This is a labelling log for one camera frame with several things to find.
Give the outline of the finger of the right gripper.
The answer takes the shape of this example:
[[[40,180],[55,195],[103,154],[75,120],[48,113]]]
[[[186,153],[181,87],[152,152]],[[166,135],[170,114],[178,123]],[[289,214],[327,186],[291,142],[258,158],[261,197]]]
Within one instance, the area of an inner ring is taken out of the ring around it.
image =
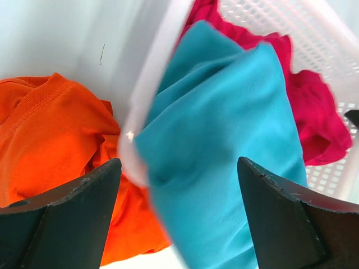
[[[345,112],[344,116],[354,125],[359,126],[359,110],[352,109]]]

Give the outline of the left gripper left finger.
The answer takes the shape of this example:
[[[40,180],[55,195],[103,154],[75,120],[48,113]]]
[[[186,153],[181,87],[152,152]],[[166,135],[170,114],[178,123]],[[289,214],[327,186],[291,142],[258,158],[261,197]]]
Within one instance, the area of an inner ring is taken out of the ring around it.
[[[1,268],[99,268],[121,177],[111,159],[1,209]]]

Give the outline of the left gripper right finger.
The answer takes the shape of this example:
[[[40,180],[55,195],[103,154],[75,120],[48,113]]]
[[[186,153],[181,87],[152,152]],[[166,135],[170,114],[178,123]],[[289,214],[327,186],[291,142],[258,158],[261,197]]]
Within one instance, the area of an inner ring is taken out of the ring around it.
[[[246,157],[238,179],[259,268],[358,268],[358,205],[279,177]]]

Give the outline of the orange t-shirt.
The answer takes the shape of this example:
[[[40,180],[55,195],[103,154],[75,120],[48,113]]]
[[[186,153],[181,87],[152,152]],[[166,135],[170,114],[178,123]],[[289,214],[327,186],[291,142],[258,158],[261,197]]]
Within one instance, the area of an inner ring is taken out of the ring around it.
[[[1,206],[83,176],[117,156],[110,102],[58,73],[1,81]],[[145,189],[121,177],[102,265],[170,246]]]

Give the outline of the teal t-shirt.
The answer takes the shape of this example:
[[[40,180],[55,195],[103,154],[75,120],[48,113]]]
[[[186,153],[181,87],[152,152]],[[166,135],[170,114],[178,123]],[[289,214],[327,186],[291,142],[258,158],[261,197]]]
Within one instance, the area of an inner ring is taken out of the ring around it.
[[[240,157],[307,184],[275,50],[244,50],[205,21],[181,39],[135,144],[155,210],[189,268],[257,267]]]

